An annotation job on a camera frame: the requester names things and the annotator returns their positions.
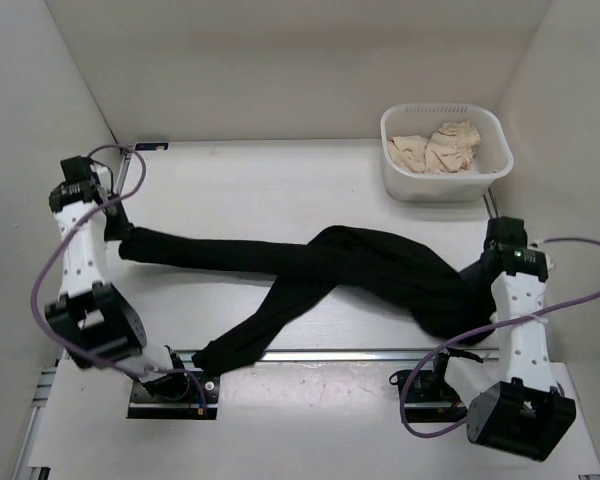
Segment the black trousers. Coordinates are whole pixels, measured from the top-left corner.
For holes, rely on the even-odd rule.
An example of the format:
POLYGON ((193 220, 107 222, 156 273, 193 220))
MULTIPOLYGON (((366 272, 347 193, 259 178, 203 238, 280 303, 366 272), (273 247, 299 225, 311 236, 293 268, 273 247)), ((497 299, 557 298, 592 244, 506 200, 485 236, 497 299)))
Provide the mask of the black trousers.
POLYGON ((457 271, 428 246, 388 232, 334 225, 307 244, 189 239, 135 227, 118 249, 124 260, 205 271, 266 274, 274 282, 258 309, 192 357, 212 376, 257 362, 292 320, 339 286, 408 313, 428 335, 487 338, 494 300, 479 264, 457 271))

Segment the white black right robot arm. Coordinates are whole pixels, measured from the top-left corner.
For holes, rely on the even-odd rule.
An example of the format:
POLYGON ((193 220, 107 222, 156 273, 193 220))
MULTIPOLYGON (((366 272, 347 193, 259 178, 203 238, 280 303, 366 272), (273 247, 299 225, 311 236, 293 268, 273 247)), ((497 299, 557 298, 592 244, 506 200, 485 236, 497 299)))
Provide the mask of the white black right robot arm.
POLYGON ((545 300, 546 257, 529 248, 522 220, 500 217, 488 223, 480 267, 499 328, 497 374, 477 357, 446 349, 429 387, 440 399, 458 395, 471 443, 544 461, 576 417, 574 400, 552 374, 545 322, 536 313, 545 300))

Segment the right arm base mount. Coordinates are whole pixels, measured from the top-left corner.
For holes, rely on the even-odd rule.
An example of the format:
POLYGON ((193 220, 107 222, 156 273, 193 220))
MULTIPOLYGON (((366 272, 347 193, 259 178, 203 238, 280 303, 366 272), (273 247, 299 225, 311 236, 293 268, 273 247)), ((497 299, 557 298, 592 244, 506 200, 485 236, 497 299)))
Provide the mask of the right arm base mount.
POLYGON ((411 423, 453 423, 467 414, 471 399, 462 397, 445 380, 448 365, 460 360, 471 367, 484 367, 486 357, 470 351, 448 348, 438 353, 429 366, 420 370, 409 387, 404 413, 411 423))

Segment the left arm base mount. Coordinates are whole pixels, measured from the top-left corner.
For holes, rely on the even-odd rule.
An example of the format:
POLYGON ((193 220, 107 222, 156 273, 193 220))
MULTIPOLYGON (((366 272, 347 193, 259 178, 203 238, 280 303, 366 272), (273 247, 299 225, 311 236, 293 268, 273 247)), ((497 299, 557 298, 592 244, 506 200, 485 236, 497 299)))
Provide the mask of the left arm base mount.
POLYGON ((150 385, 132 384, 127 407, 128 419, 143 420, 216 420, 219 408, 221 377, 211 376, 176 351, 171 352, 175 368, 187 369, 190 376, 179 374, 150 385))

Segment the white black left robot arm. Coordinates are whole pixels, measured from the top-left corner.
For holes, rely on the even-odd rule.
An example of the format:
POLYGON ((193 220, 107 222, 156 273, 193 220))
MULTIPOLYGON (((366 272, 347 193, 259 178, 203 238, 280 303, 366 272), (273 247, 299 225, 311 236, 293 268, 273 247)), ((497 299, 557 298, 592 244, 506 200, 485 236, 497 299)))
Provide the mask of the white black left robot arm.
POLYGON ((115 367, 153 397, 183 398, 191 381, 182 361, 170 347, 149 344, 138 313, 108 279, 106 246, 132 229, 112 172, 85 156, 60 166, 64 180, 51 191, 49 207, 66 246, 46 322, 79 368, 115 367))

